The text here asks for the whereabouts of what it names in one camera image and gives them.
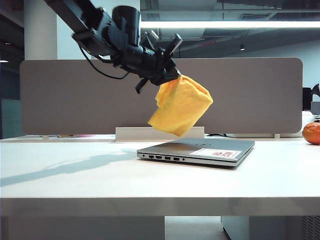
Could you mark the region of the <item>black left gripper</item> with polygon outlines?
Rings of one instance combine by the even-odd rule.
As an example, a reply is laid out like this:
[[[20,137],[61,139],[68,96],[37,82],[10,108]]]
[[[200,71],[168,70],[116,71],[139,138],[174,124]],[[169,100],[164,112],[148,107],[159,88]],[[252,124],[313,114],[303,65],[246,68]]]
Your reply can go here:
[[[142,45],[128,46],[126,54],[118,62],[120,68],[140,77],[140,82],[135,87],[138,94],[147,82],[160,86],[181,74],[176,68],[173,54],[182,44],[182,37],[175,34],[167,48],[156,48],[155,43],[158,40],[159,36],[156,33],[146,33]]]

